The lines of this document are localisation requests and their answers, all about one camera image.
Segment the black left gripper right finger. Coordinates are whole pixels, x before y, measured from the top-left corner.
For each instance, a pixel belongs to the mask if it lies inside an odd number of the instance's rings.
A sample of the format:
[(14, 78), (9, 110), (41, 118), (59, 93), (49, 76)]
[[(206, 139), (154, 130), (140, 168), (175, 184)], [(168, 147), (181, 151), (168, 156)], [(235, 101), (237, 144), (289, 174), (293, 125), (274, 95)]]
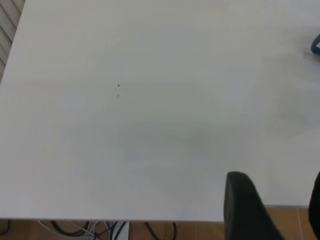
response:
[(308, 218), (314, 235), (320, 238), (320, 172), (314, 181), (308, 207)]

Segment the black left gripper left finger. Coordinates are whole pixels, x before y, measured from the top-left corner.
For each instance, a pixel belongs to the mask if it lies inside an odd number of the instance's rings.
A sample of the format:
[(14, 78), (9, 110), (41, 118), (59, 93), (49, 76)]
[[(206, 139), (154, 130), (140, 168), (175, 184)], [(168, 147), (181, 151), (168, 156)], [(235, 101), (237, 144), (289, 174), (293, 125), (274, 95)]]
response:
[(223, 204), (226, 240), (283, 240), (252, 180), (245, 173), (228, 172)]

